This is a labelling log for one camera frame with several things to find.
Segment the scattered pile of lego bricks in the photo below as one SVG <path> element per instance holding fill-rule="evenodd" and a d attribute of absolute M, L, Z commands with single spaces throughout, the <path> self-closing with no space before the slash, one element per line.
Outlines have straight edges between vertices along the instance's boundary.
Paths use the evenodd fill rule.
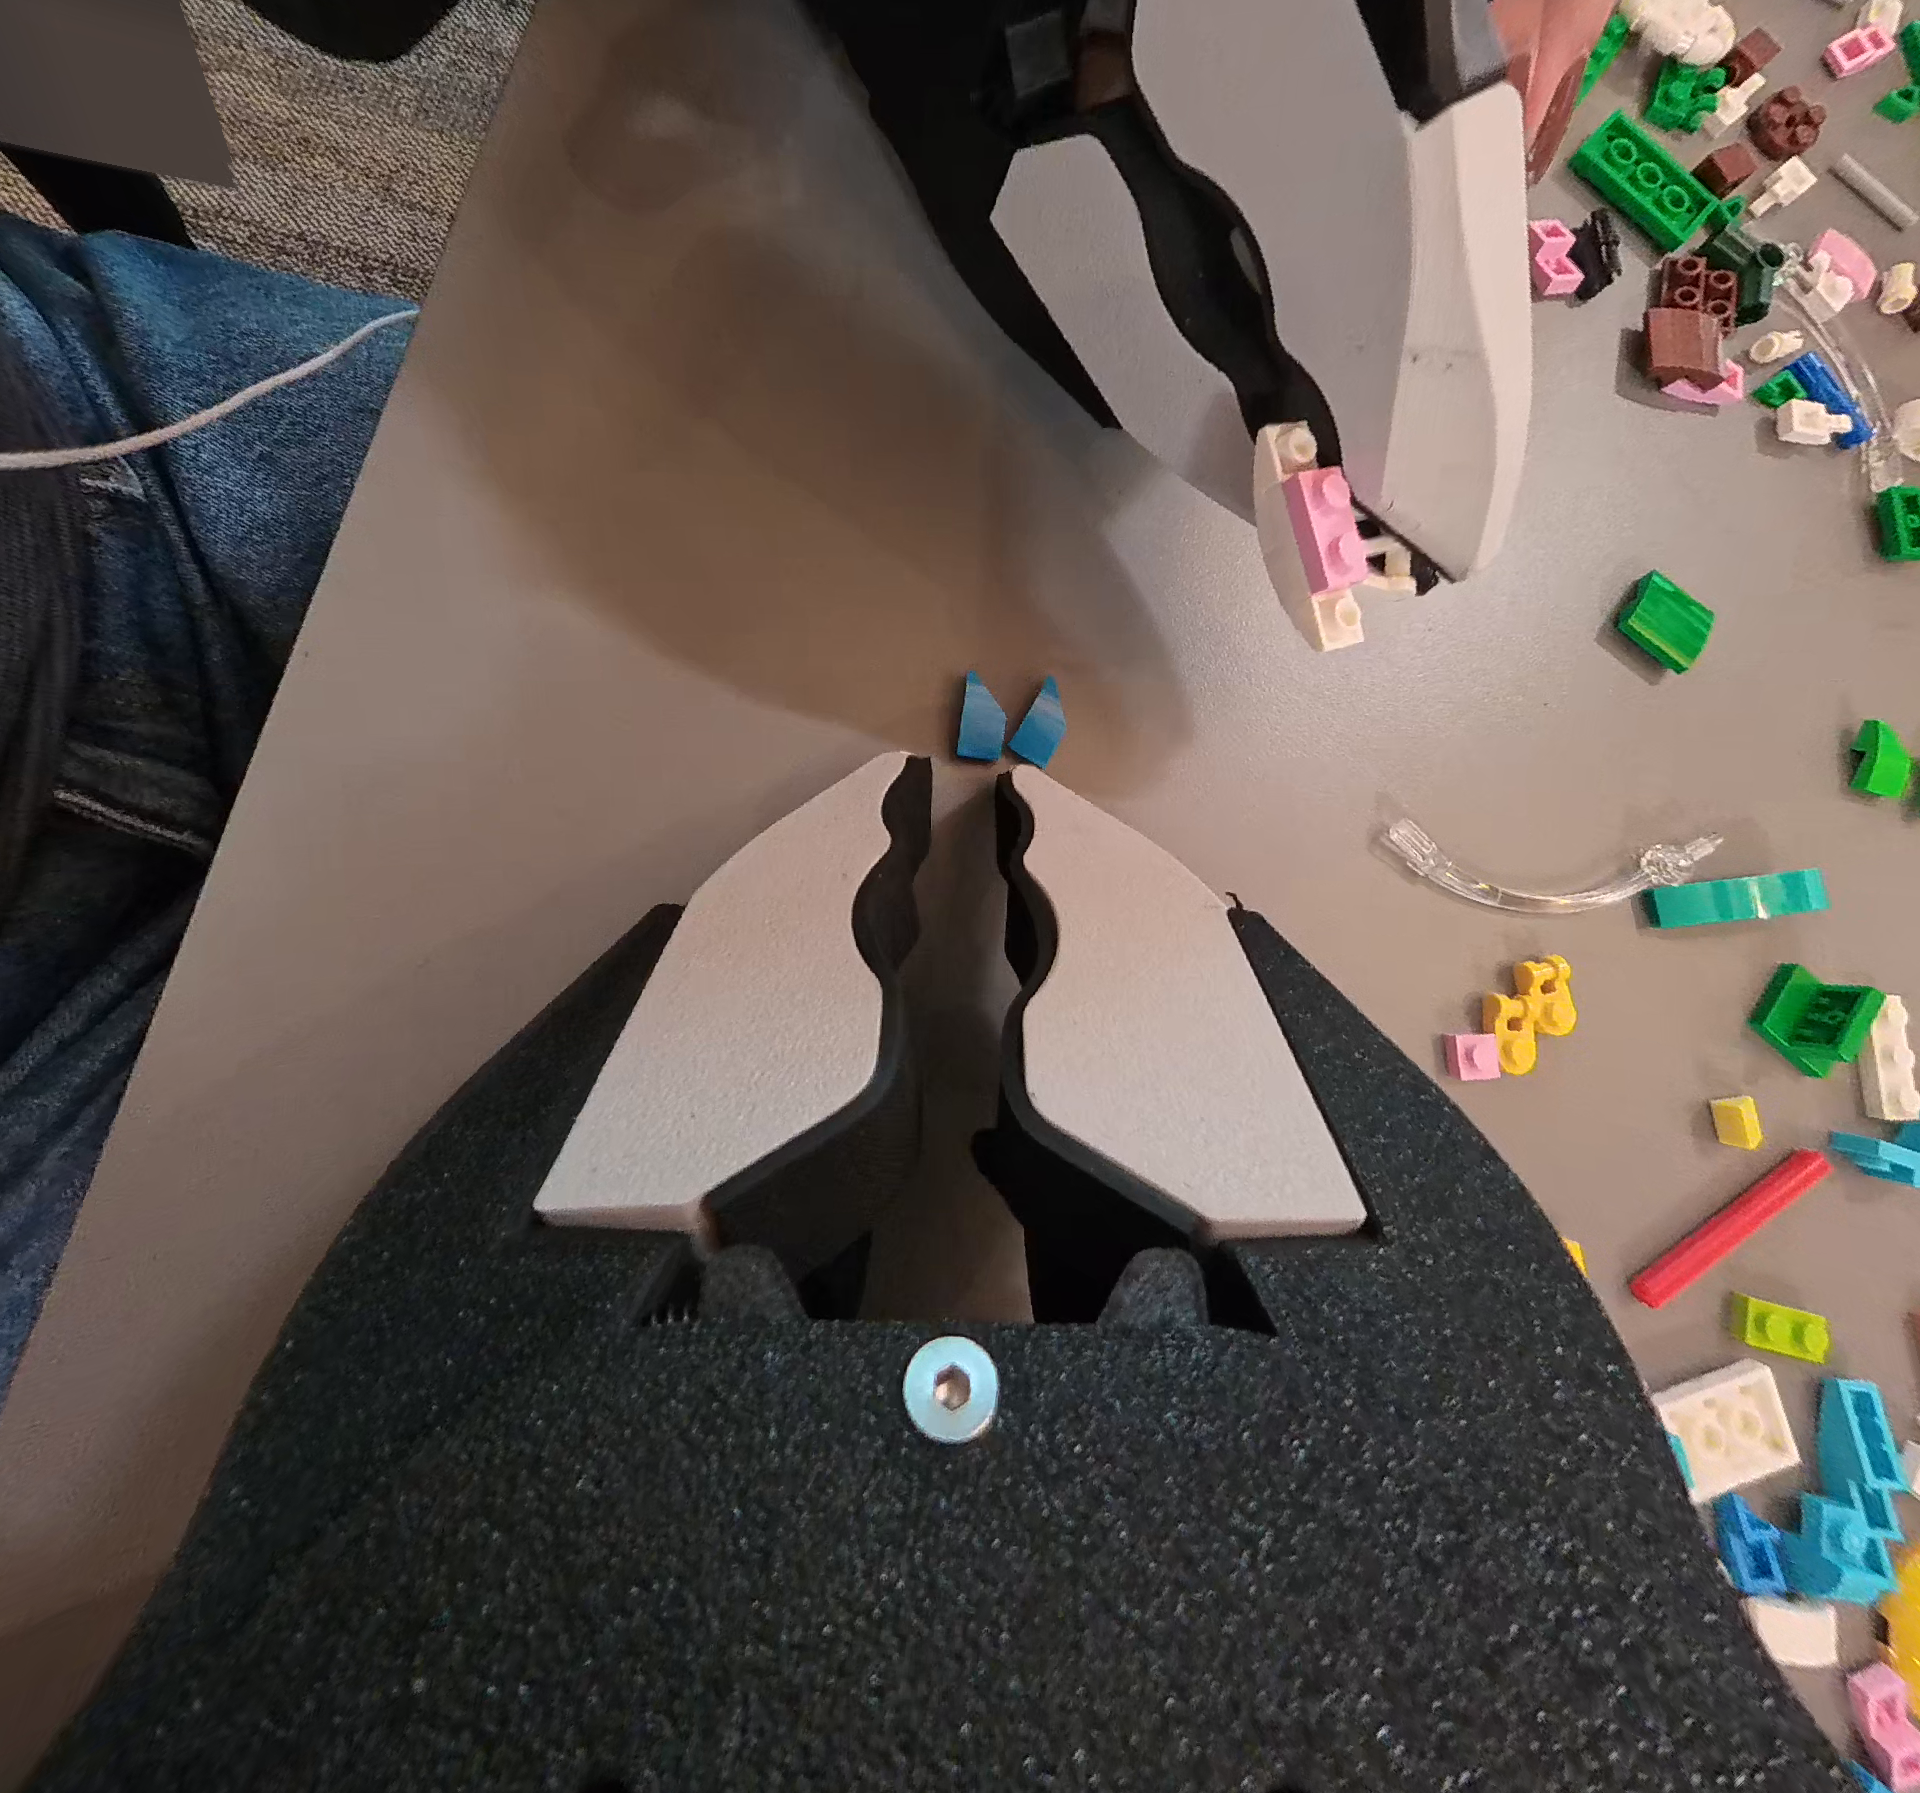
<path fill-rule="evenodd" d="M 1630 897 L 1636 952 L 1597 984 L 1623 1129 L 1580 1161 L 1580 1239 L 1621 1294 L 1663 1391 L 1755 1359 L 1812 1426 L 1804 1466 L 1893 1534 L 1866 1577 L 1841 1552 L 1788 1552 L 1841 1660 L 1889 1684 L 1915 1724 L 1915 1636 L 1887 1589 L 1915 1562 L 1915 786 L 1849 789 L 1862 722 L 1915 755 L 1915 0 L 1621 0 L 1584 78 L 1563 177 L 1618 233 L 1597 297 L 1634 360 L 1625 406 L 1576 398 L 1545 443 L 1558 507 L 1596 513 L 1596 573 L 1623 675 L 1601 711 L 1623 778 L 1719 835 L 1689 880 L 1823 868 L 1812 917 L 1659 932 Z M 1659 569 L 1717 612 L 1672 675 L 1612 631 Z M 1860 1059 L 1804 1077 L 1747 1029 L 1778 965 L 1887 993 Z M 1763 1151 L 1715 1142 L 1708 1101 L 1752 1095 Z M 1789 1151 L 1834 1175 L 1663 1309 L 1626 1283 Z M 1743 1349 L 1726 1301 L 1823 1316 L 1826 1365 Z"/>

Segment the teal lego plate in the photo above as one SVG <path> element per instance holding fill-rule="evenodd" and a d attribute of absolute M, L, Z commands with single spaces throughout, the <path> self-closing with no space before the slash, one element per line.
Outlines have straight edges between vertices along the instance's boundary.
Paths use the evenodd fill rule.
<path fill-rule="evenodd" d="M 1831 908 L 1823 868 L 1689 880 L 1642 894 L 1644 914 L 1659 932 L 1699 932 L 1784 917 L 1812 917 Z"/>

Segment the red lego bar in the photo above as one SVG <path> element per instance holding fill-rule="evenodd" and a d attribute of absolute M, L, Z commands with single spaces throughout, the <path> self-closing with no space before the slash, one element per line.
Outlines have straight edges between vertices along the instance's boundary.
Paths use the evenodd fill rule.
<path fill-rule="evenodd" d="M 1735 1196 L 1711 1218 L 1681 1237 L 1626 1283 L 1626 1293 L 1648 1309 L 1663 1309 L 1689 1293 L 1761 1230 L 1823 1186 L 1836 1170 L 1824 1151 L 1789 1151 L 1767 1175 Z"/>

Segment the yellow lego clip pieces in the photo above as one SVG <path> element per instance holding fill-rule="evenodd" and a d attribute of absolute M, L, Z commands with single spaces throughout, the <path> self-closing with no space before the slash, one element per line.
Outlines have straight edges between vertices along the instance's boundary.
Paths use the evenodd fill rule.
<path fill-rule="evenodd" d="M 1524 1077 L 1538 1064 L 1542 1040 L 1564 1040 L 1578 1027 L 1573 970 L 1564 957 L 1514 961 L 1509 992 L 1482 998 L 1482 1032 L 1495 1043 L 1499 1070 Z"/>

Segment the pink and white lego assembly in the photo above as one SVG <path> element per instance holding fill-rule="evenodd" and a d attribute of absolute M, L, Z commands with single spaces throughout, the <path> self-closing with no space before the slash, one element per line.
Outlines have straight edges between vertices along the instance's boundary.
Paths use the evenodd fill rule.
<path fill-rule="evenodd" d="M 1365 595 L 1415 596 L 1441 582 L 1431 562 L 1356 507 L 1346 475 L 1321 463 L 1301 420 L 1255 434 L 1252 507 L 1282 613 L 1323 654 L 1363 645 Z"/>

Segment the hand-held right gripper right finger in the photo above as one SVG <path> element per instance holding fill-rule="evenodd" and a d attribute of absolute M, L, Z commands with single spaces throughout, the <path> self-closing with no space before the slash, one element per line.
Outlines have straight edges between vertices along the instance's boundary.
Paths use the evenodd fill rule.
<path fill-rule="evenodd" d="M 1030 1316 L 1090 1325 L 1175 1254 L 1198 1318 L 1264 1325 L 1236 1251 L 1350 1239 L 1369 1207 L 1244 944 L 1239 902 L 1037 769 L 995 780 L 1004 953 L 991 1184 Z"/>

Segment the person's leg in jeans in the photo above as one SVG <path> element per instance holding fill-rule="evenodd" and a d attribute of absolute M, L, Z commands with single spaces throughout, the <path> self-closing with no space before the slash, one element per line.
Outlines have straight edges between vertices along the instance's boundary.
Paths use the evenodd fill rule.
<path fill-rule="evenodd" d="M 415 317 L 5 215 L 5 1391 Z"/>

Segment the green ridged lego slope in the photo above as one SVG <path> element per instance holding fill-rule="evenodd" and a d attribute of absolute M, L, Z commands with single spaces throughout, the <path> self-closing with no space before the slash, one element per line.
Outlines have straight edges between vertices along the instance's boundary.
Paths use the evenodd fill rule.
<path fill-rule="evenodd" d="M 1717 626 L 1717 612 L 1659 569 L 1623 595 L 1612 631 L 1665 674 L 1693 670 Z"/>

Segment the white lego plate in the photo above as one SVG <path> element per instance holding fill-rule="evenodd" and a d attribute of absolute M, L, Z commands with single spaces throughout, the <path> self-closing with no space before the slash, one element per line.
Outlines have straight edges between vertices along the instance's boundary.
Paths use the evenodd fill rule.
<path fill-rule="evenodd" d="M 1649 1395 L 1693 1506 L 1804 1466 L 1773 1368 L 1755 1359 Z"/>

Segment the lime green lego plate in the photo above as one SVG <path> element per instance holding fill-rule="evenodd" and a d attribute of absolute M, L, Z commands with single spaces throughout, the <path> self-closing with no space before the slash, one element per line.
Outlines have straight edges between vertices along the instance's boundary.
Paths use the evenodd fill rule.
<path fill-rule="evenodd" d="M 1833 1329 L 1810 1309 L 1747 1293 L 1731 1293 L 1726 1316 L 1728 1335 L 1743 1349 L 1764 1350 L 1813 1368 L 1826 1365 L 1833 1356 Z"/>

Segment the person's left hand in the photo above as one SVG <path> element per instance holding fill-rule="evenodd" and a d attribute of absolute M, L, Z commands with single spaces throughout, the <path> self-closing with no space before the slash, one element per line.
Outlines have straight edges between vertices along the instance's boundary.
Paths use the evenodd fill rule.
<path fill-rule="evenodd" d="M 1617 0 L 1491 0 L 1507 78 L 1524 102 L 1525 184 L 1550 170 L 1567 133 L 1590 54 Z"/>

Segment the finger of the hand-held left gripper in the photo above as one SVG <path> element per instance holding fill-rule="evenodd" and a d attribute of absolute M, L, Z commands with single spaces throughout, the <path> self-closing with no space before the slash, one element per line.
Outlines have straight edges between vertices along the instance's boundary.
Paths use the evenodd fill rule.
<path fill-rule="evenodd" d="M 1485 0 L 1134 0 L 1175 157 L 1257 248 L 1358 501 L 1447 578 L 1500 553 L 1532 410 L 1524 109 Z"/>
<path fill-rule="evenodd" d="M 1313 385 L 1222 189 L 1158 125 L 1080 125 L 1011 157 L 993 226 L 1106 420 L 1252 521 L 1255 439 Z"/>

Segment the green lego brick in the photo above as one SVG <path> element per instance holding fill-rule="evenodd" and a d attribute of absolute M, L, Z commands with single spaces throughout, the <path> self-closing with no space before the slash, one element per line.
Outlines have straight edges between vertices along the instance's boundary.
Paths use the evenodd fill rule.
<path fill-rule="evenodd" d="M 1747 1029 L 1800 1075 L 1826 1079 L 1860 1059 L 1885 1000 L 1881 990 L 1829 984 L 1788 962 L 1769 976 Z"/>

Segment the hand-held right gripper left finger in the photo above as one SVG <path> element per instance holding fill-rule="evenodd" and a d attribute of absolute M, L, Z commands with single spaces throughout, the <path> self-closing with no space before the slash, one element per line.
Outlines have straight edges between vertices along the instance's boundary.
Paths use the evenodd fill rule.
<path fill-rule="evenodd" d="M 923 1156 L 902 966 L 920 935 L 931 760 L 885 752 L 730 857 L 675 911 L 533 1200 L 556 1230 L 770 1254 L 856 1318 Z"/>

